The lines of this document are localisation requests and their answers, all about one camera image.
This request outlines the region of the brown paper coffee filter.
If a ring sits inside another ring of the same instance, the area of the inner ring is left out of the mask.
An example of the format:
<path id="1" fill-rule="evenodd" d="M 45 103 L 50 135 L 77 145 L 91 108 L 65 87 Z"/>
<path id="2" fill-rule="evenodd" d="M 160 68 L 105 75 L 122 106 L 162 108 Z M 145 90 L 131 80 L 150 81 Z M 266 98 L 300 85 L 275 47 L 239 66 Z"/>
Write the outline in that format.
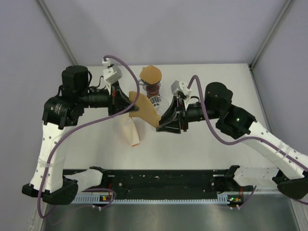
<path id="1" fill-rule="evenodd" d="M 142 71 L 140 72 L 140 78 L 142 81 L 153 85 L 161 81 L 162 73 L 157 67 L 148 65 L 142 68 Z"/>

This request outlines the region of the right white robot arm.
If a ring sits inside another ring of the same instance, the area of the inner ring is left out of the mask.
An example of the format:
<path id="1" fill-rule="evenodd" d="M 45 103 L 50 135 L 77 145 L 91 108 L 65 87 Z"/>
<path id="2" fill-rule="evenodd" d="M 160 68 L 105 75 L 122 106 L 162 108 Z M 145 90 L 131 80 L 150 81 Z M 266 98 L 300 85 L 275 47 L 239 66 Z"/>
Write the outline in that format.
<path id="1" fill-rule="evenodd" d="M 232 104 L 233 92 L 219 82 L 206 86 L 204 101 L 186 105 L 183 92 L 175 90 L 171 106 L 159 121 L 157 132 L 180 134 L 189 123 L 216 120 L 216 128 L 232 137 L 226 145 L 244 143 L 270 161 L 272 167 L 231 166 L 224 175 L 225 186 L 261 186 L 278 190 L 294 200 L 308 195 L 308 157 L 271 134 L 245 109 Z"/>

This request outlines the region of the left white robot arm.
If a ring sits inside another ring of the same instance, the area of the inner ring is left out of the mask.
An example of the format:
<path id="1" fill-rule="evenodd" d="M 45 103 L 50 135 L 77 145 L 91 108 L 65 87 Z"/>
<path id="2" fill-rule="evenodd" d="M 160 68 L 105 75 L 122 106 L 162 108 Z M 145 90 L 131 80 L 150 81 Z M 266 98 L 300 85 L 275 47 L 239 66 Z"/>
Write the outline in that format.
<path id="1" fill-rule="evenodd" d="M 109 179 L 99 167 L 91 167 L 71 176 L 63 175 L 67 141 L 78 127 L 86 108 L 106 108 L 109 116 L 138 111 L 122 91 L 119 80 L 122 72 L 114 64 L 103 70 L 105 87 L 91 86 L 92 74 L 85 66 L 74 65 L 62 72 L 62 84 L 56 96 L 44 104 L 42 144 L 38 163 L 30 183 L 22 194 L 36 197 L 50 205 L 68 205 L 75 196 L 90 187 L 104 191 Z"/>

